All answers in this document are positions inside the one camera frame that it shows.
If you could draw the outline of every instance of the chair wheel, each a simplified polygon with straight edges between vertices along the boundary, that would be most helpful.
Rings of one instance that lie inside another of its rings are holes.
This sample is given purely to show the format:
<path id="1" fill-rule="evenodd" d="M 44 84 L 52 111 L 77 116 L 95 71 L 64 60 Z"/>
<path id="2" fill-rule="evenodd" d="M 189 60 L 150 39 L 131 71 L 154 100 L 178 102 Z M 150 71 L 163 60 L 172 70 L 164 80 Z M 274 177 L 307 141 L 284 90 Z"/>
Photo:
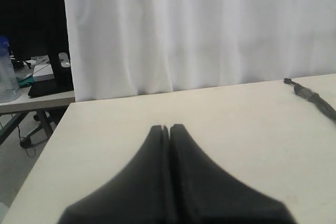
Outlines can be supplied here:
<path id="1" fill-rule="evenodd" d="M 34 120 L 35 120 L 36 122 L 40 121 L 40 119 L 38 118 L 38 115 L 37 115 L 37 114 L 35 114 L 35 115 L 33 116 L 33 118 L 34 118 Z"/>
<path id="2" fill-rule="evenodd" d="M 30 137 L 27 137 L 27 138 L 23 139 L 22 141 L 20 141 L 20 146 L 23 149 L 30 148 L 31 147 L 31 139 L 30 139 Z"/>

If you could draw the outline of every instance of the table surface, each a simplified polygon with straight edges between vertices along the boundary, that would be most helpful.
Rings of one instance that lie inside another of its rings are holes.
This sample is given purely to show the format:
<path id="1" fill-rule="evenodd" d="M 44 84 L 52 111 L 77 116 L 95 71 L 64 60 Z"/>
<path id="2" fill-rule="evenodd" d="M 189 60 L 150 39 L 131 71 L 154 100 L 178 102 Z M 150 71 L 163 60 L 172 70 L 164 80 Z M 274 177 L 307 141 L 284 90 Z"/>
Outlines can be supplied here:
<path id="1" fill-rule="evenodd" d="M 336 107 L 336 74 L 296 80 Z M 336 125 L 271 81 L 71 104 L 3 224 L 56 223 L 123 169 L 152 125 L 175 123 L 299 223 L 336 223 Z"/>
<path id="2" fill-rule="evenodd" d="M 0 114 L 57 108 L 68 106 L 75 101 L 75 93 L 73 91 L 30 98 L 28 95 L 29 89 L 30 88 L 20 89 L 20 97 L 12 102 L 0 103 Z"/>

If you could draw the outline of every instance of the floor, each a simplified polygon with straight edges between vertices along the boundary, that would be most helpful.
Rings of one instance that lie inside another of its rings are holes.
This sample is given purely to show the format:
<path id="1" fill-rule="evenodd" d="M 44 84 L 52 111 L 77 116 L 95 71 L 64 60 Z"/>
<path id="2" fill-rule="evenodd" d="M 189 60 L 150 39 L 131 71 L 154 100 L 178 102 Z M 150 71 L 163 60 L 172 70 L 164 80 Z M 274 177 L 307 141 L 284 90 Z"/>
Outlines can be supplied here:
<path id="1" fill-rule="evenodd" d="M 26 135 L 38 125 L 38 122 L 33 119 L 34 114 L 34 112 L 29 113 L 20 124 L 21 136 Z M 5 125 L 10 118 L 11 115 L 3 115 L 0 117 L 0 122 L 2 125 Z M 43 130 L 31 137 L 32 143 L 38 143 L 45 139 L 46 134 Z M 19 145 L 18 129 L 0 145 L 0 203 L 3 203 L 7 207 L 11 206 L 45 145 L 46 142 L 36 146 L 36 155 L 34 157 L 28 157 L 26 151 Z M 28 154 L 33 155 L 33 149 L 29 149 Z"/>

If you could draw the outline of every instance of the white desk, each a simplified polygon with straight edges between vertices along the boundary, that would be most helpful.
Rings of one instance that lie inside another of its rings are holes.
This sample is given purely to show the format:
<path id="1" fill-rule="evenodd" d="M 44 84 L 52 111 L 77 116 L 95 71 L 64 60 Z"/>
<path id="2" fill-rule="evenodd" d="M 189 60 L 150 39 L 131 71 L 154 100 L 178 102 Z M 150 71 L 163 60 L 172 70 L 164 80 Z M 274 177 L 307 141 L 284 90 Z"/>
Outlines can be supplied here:
<path id="1" fill-rule="evenodd" d="M 30 88 L 20 89 L 20 97 L 12 102 L 0 103 L 0 114 L 57 108 L 68 106 L 75 101 L 75 94 L 73 91 L 46 95 L 38 98 L 29 98 L 29 89 Z"/>
<path id="2" fill-rule="evenodd" d="M 336 74 L 296 80 L 336 106 Z M 336 125 L 272 81 L 71 104 L 3 224 L 56 223 L 125 166 L 152 125 L 174 123 L 299 223 L 336 223 Z"/>

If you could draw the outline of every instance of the white table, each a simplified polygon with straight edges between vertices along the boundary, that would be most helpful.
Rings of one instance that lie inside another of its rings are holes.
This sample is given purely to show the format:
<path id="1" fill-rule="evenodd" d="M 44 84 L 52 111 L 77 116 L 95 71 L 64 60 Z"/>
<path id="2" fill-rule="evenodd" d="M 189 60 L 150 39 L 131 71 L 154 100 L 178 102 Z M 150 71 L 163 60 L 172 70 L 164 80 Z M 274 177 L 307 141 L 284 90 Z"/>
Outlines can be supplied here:
<path id="1" fill-rule="evenodd" d="M 336 74 L 296 80 L 336 106 Z M 175 123 L 299 223 L 336 223 L 336 125 L 271 81 L 71 104 L 3 224 L 56 223 L 123 169 L 152 125 Z"/>
<path id="2" fill-rule="evenodd" d="M 0 131 L 0 145 L 30 111 L 37 111 L 41 124 L 47 136 L 50 137 L 53 131 L 43 110 L 62 108 L 75 101 L 75 93 L 73 91 L 30 98 L 28 95 L 29 89 L 20 89 L 21 95 L 14 101 L 0 103 L 0 115 L 16 114 Z"/>

